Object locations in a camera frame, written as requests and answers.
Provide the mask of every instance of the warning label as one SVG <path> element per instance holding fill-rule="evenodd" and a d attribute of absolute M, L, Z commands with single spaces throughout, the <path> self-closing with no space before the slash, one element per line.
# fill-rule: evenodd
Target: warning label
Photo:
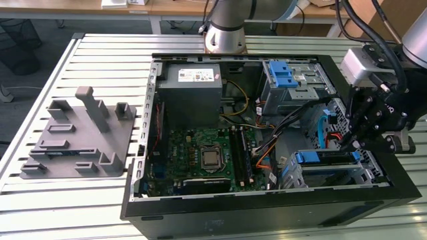
<path fill-rule="evenodd" d="M 214 82 L 214 69 L 179 70 L 179 82 Z"/>

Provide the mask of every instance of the mesh wastebasket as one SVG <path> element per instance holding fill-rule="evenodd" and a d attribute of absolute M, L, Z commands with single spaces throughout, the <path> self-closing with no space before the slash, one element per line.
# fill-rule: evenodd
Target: mesh wastebasket
<path fill-rule="evenodd" d="M 0 27 L 23 48 L 32 50 L 42 46 L 42 40 L 30 19 L 0 18 Z"/>
<path fill-rule="evenodd" d="M 0 61 L 16 75 L 28 75 L 40 68 L 34 51 L 18 45 L 7 32 L 0 33 Z"/>

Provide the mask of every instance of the red cable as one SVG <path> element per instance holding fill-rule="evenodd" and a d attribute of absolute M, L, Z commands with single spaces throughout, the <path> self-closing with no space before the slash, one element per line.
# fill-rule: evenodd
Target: red cable
<path fill-rule="evenodd" d="M 158 143 L 159 143 L 159 140 L 160 140 L 160 124 L 159 124 L 160 110 L 159 110 L 159 104 L 155 106 L 155 108 L 156 108 L 156 110 L 158 110 L 158 113 L 156 113 L 158 138 L 156 138 L 156 140 L 155 140 L 155 143 L 154 143 L 154 146 L 152 146 L 151 153 L 150 153 L 148 157 L 154 154 L 155 149 L 156 149 L 156 146 L 158 146 Z"/>
<path fill-rule="evenodd" d="M 341 133 L 329 133 L 331 136 L 335 136 L 338 138 L 338 140 L 342 140 L 343 139 L 343 135 Z M 325 147 L 329 148 L 329 144 L 330 141 L 329 141 L 329 136 L 326 136 L 325 138 Z"/>

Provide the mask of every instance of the aluminum extrusion table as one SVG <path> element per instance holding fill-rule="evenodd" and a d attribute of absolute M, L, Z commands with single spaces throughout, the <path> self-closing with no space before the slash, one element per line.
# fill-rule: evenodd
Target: aluminum extrusion table
<path fill-rule="evenodd" d="M 359 44 L 339 38 L 249 36 L 250 54 L 325 54 L 337 64 L 347 49 Z M 200 36 L 87 34 L 72 39 L 46 83 L 28 116 L 0 161 L 0 236 L 16 239 L 146 239 L 127 221 L 120 220 L 127 172 L 114 178 L 34 179 L 19 177 L 28 152 L 42 135 L 52 99 L 74 99 L 78 86 L 92 86 L 95 98 L 106 105 L 128 102 L 143 112 L 152 53 L 203 53 Z M 132 131 L 138 140 L 139 128 Z M 399 156 L 423 197 L 410 204 L 370 215 L 347 227 L 311 228 L 235 235 L 228 239 L 427 239 L 427 122 L 411 131 L 417 154 Z M 130 155 L 138 143 L 131 141 Z"/>

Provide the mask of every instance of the sticker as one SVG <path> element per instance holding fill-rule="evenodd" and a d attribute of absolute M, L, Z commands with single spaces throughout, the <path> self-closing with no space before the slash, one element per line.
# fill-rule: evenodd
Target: sticker
<path fill-rule="evenodd" d="M 263 108 L 262 107 L 257 107 L 257 115 L 262 116 L 263 115 Z"/>
<path fill-rule="evenodd" d="M 294 79 L 295 80 L 306 80 L 306 77 L 305 77 L 305 75 L 294 75 Z"/>
<path fill-rule="evenodd" d="M 270 173 L 269 178 L 270 178 L 270 180 L 273 181 L 273 183 L 274 183 L 274 184 L 277 184 L 278 177 L 274 175 L 274 173 L 273 173 L 273 172 Z"/>
<path fill-rule="evenodd" d="M 147 11 L 128 11 L 130 14 L 148 14 Z"/>
<path fill-rule="evenodd" d="M 179 82 L 214 82 L 214 69 L 182 69 L 179 70 Z"/>

